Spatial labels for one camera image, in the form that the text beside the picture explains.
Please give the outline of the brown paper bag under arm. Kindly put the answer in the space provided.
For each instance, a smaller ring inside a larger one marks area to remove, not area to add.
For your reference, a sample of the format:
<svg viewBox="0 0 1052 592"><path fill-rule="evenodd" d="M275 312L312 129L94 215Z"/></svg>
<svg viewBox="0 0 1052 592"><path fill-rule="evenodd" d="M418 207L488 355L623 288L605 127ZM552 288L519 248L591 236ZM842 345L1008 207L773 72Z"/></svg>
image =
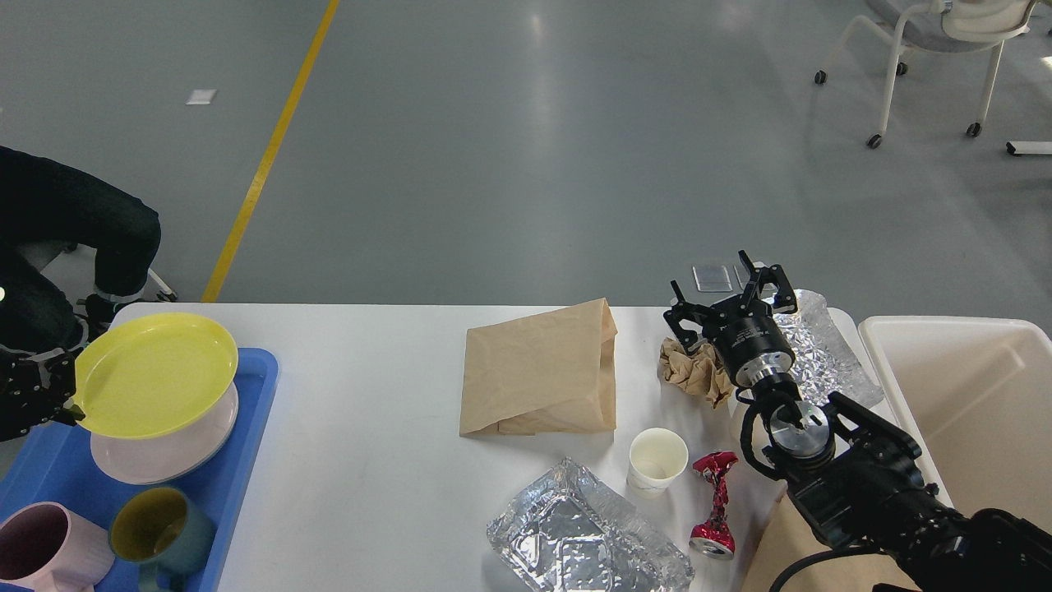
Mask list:
<svg viewBox="0 0 1052 592"><path fill-rule="evenodd" d="M793 562L826 550L813 537L811 528L797 513L788 495L781 495L741 585L741 591L767 591L778 573ZM909 591L918 590L916 584L897 568L897 563L883 555L850 556L834 562L815 563L786 581L782 589L871 591L882 581Z"/></svg>

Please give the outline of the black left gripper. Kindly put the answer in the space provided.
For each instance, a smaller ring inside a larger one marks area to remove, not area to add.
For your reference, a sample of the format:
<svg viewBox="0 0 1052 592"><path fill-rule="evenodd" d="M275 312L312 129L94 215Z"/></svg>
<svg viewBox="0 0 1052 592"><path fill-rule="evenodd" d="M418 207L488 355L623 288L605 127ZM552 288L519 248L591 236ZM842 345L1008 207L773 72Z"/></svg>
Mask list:
<svg viewBox="0 0 1052 592"><path fill-rule="evenodd" d="M76 392L76 359L83 352L56 348L41 354L41 361L1 353L1 441L29 434L42 423L76 426L86 415L72 399Z"/></svg>

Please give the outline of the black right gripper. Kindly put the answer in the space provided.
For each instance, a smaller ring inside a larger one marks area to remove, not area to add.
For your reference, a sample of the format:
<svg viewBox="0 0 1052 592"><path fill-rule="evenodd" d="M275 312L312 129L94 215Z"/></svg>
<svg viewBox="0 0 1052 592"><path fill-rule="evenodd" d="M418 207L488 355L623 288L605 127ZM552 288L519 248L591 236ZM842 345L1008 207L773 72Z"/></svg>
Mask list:
<svg viewBox="0 0 1052 592"><path fill-rule="evenodd" d="M710 342L731 383L752 387L765 377L791 372L794 352L774 314L797 314L800 303L780 265L758 266L745 250L739 251L739 259L749 274L739 298L703 306L687 301L672 280L674 299L662 318L685 353L694 355ZM770 286L773 301L767 303L762 292Z"/></svg>

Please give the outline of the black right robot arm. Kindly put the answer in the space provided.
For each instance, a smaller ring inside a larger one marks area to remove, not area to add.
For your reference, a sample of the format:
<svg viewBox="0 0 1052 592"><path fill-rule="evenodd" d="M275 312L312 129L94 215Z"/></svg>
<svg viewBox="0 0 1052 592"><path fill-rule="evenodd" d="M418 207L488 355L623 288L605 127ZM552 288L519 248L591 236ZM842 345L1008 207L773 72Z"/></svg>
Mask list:
<svg viewBox="0 0 1052 592"><path fill-rule="evenodd" d="M800 301L781 266L739 258L749 274L741 293L704 306L672 284L663 317L687 354L713 346L745 407L743 458L786 481L825 546L782 570L771 590L815 563L881 554L920 591L1048 591L1048 532L996 508L962 515L923 479L916 438L841 392L821 406L801 396L796 356L774 318L796 313Z"/></svg>

